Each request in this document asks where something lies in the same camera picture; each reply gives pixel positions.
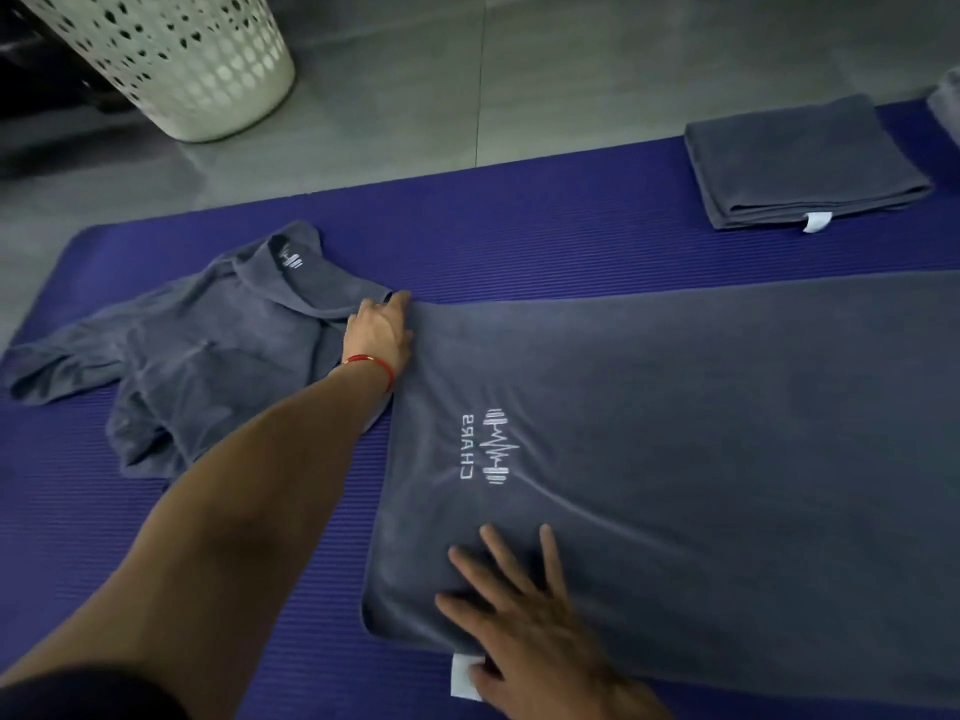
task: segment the purple yoga mat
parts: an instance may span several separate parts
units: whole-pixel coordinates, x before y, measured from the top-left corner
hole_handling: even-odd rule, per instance
[[[198,271],[304,219],[334,263],[428,302],[608,296],[795,278],[960,268],[960,150],[921,101],[881,118],[937,191],[912,207],[717,233],[679,138],[92,227],[66,248],[17,339]],[[45,407],[0,397],[0,666],[107,578],[161,494],[117,472],[112,388]],[[272,720],[493,718],[451,699],[450,658],[366,636],[359,602],[389,416],[366,434],[342,504],[284,608],[240,710]],[[657,689],[680,720],[946,720],[960,713]]]

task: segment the hand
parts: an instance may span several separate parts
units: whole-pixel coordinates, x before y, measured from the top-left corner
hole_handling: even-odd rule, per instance
[[[450,562],[493,613],[437,596],[437,608],[473,635],[500,670],[502,678],[483,664],[470,667],[480,697],[510,720],[669,720],[649,687],[618,675],[574,615],[549,526],[540,527],[547,592],[523,573],[494,526],[481,528],[480,537],[511,586],[459,548],[450,549]]]
[[[346,321],[343,335],[343,358],[366,354],[383,359],[400,376],[410,360],[413,332],[404,330],[404,312],[410,302],[410,290],[395,292],[390,302],[375,304],[369,298],[360,303],[360,310]]]

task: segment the t-shirt sleeve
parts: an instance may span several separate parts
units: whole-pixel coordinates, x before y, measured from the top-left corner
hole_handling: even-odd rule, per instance
[[[189,720],[189,716],[173,695],[149,679],[86,667],[0,687],[0,720]]]

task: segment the gray towel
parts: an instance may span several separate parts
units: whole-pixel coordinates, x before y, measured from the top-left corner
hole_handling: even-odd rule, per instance
[[[476,654],[433,604],[485,522],[557,529],[617,666],[960,707],[960,272],[414,303],[364,593],[372,633]]]
[[[30,404],[120,380],[106,436],[121,471],[174,480],[326,376],[340,363],[348,316],[389,293],[328,261],[316,228],[296,221],[203,272],[15,346],[4,380]]]
[[[940,126],[960,147],[960,67],[946,72],[926,102]]]
[[[684,140],[716,229],[900,207],[933,189],[867,95],[689,123]]]

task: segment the perforated basket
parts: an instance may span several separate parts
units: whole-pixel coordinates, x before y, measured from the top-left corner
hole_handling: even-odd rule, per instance
[[[266,0],[23,2],[180,141],[245,129],[294,83]]]

